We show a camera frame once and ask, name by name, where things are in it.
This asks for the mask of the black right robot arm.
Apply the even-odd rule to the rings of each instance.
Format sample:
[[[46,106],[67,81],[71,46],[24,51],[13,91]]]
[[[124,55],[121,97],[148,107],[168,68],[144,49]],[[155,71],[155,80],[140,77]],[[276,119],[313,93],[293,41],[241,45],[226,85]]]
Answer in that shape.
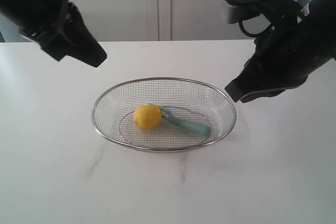
[[[247,103],[295,89],[308,75],[335,58],[335,0],[223,0],[227,22],[238,24],[260,15],[269,26],[248,37],[255,52],[225,88],[233,101]]]

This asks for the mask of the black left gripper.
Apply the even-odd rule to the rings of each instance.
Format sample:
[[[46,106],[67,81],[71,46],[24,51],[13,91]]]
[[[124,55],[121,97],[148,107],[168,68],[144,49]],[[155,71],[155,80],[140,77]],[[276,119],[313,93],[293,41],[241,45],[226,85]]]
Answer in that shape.
[[[107,53],[85,25],[77,6],[69,0],[1,0],[1,14],[19,28],[19,34],[36,42],[59,61],[71,56],[92,67]]]

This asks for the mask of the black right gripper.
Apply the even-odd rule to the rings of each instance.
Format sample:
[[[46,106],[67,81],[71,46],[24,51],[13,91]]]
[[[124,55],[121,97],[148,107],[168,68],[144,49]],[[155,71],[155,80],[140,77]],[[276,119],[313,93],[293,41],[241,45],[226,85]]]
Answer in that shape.
[[[274,29],[256,38],[254,55],[225,87],[234,102],[297,88],[335,58],[335,0],[311,0],[305,7],[285,1],[271,21]]]

